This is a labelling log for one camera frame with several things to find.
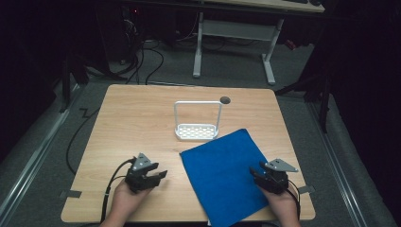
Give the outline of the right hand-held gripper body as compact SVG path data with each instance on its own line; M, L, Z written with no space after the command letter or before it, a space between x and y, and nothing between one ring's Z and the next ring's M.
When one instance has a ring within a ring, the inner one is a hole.
M269 169L266 171L263 169L262 174L266 180L255 183L271 193L282 194L288 189L288 173L297 172L298 169L279 158L264 163L268 163L267 166Z

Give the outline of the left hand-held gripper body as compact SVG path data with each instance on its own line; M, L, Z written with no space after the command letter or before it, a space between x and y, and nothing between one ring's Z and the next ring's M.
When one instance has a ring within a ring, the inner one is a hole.
M125 182L134 193L153 188L149 185L148 173L145 168L152 164L151 160L144 154L139 153L128 169Z

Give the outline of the blue cloth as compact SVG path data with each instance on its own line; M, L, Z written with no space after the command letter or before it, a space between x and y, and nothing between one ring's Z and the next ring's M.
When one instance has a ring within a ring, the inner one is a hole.
M181 158L212 227L231 227L268 205L250 173L265 156L247 130L183 151Z

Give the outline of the person's right hand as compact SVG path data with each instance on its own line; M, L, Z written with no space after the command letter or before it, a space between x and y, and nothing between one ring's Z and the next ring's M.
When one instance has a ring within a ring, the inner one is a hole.
M280 222L298 220L296 202L288 192L277 195L263 188L260 190L267 198L271 211Z

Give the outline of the person's left hand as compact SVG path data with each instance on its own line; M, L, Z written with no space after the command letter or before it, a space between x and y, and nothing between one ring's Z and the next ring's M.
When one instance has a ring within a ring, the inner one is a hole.
M112 208L106 219L127 221L150 192L151 189L146 189L134 193L130 190L128 184L122 181L114 190Z

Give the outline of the black metal stand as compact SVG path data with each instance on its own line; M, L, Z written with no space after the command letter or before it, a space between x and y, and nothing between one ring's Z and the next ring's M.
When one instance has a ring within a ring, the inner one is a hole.
M71 78L74 78L76 84L78 85L86 85L89 82L89 77L87 76L86 68L83 62L74 53L68 52L64 61L62 62L62 113L64 113L71 104Z
M327 133L326 117L329 111L328 103L330 97L331 78L328 74L320 73L285 86L275 91L277 96L284 95L290 91L305 91L304 101L320 101L318 122L321 130Z

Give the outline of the dark computer tower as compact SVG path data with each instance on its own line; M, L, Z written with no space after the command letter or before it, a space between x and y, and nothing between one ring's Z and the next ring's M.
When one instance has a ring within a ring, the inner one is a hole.
M109 4L106 7L106 49L110 61L126 64L134 60L138 49L137 15L129 6Z

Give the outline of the metal floor rail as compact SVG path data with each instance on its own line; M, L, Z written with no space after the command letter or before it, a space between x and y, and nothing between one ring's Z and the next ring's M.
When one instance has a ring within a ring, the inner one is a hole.
M58 219L87 143L84 100L88 88L75 85L72 103L62 113L58 97L0 164L0 225L15 219Z
M356 195L351 185L347 181L345 173L340 165L340 161L336 155L334 147L329 139L326 132L322 130L319 121L319 113L314 104L306 103L306 107L314 119L314 124L319 131L319 136L323 141L323 150L327 156L328 164L332 171L333 177L336 181L338 189L340 191L342 200L349 213L349 216L354 224L354 227L368 227L365 217L363 216L359 204L357 202Z

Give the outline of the white metal frame desk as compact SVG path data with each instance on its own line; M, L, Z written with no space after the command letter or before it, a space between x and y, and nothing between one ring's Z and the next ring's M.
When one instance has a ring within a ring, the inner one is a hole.
M277 13L305 13L306 15L320 14L325 11L325 8L321 4L314 5L312 0L200 0L202 6L206 6L207 3L216 3L228 7L267 9ZM204 36L214 36L268 42L270 46L267 52L261 55L261 60L264 65L268 84L275 84L270 58L285 21L283 16L275 19L272 25L205 19L202 11L198 14L198 19L197 49L193 67L194 78L201 76L202 38Z

